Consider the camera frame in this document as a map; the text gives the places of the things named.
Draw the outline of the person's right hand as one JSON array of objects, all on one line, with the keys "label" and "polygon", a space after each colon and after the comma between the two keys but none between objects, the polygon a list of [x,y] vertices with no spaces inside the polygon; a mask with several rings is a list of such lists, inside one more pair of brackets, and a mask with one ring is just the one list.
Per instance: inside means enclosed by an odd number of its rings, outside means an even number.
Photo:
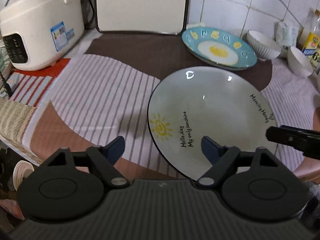
[{"label": "person's right hand", "polygon": [[[313,130],[319,132],[319,107],[313,114]],[[305,157],[302,163],[294,170],[297,178],[304,181],[313,181],[319,185],[320,182],[320,162],[316,159]]]}]

